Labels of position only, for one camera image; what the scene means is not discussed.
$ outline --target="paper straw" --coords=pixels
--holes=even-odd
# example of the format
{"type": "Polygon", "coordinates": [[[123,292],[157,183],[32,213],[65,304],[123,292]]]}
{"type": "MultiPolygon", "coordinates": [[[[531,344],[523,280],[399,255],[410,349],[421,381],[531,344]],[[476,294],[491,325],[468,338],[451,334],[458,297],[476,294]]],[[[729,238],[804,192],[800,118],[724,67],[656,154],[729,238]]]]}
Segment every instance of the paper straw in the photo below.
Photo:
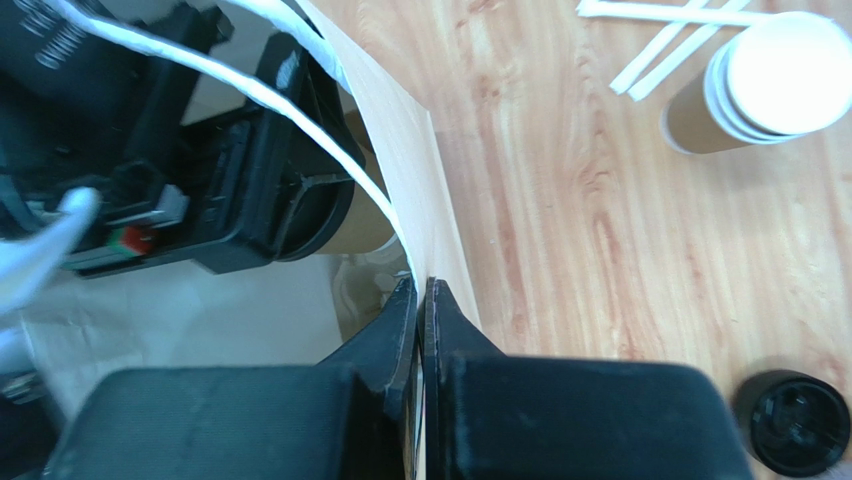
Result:
{"type": "Polygon", "coordinates": [[[669,5],[615,2],[580,2],[577,13],[581,17],[616,17],[658,22],[706,23],[750,27],[771,14],[758,12],[732,12],[724,9],[685,9],[669,5]]]}
{"type": "MultiPolygon", "coordinates": [[[[704,8],[710,0],[689,0],[689,2],[683,8],[689,9],[699,9],[704,8]]],[[[615,80],[609,84],[609,88],[613,89],[615,93],[621,95],[626,92],[636,79],[639,78],[639,75],[648,68],[648,65],[657,58],[663,50],[675,39],[675,37],[680,34],[681,31],[687,26],[686,22],[677,22],[666,25],[660,33],[651,40],[651,43],[645,47],[639,55],[633,59],[621,73],[615,77],[615,80]]]]}
{"type": "MultiPolygon", "coordinates": [[[[723,6],[720,11],[724,13],[737,12],[742,10],[749,4],[751,0],[730,0],[723,6]]],[[[707,40],[715,35],[721,25],[705,25],[695,31],[689,38],[680,44],[665,60],[660,62],[656,68],[651,70],[648,75],[636,83],[628,91],[628,94],[635,101],[639,101],[647,97],[666,79],[672,72],[680,66],[690,55],[695,53],[707,40]]]]}

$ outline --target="wood grain surface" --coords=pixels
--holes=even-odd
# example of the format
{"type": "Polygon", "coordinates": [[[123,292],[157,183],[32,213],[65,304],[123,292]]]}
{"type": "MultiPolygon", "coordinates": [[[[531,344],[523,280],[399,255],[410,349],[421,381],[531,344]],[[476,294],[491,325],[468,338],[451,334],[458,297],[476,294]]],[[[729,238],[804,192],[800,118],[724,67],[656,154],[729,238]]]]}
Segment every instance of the wood grain surface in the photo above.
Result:
{"type": "MultiPolygon", "coordinates": [[[[607,85],[660,24],[582,19],[577,0],[315,3],[431,111],[482,327],[505,351],[685,363],[725,395],[784,366],[852,394],[852,116],[707,156],[660,134],[736,29],[634,103],[607,85]]],[[[852,30],[846,0],[749,9],[852,30]]]]}

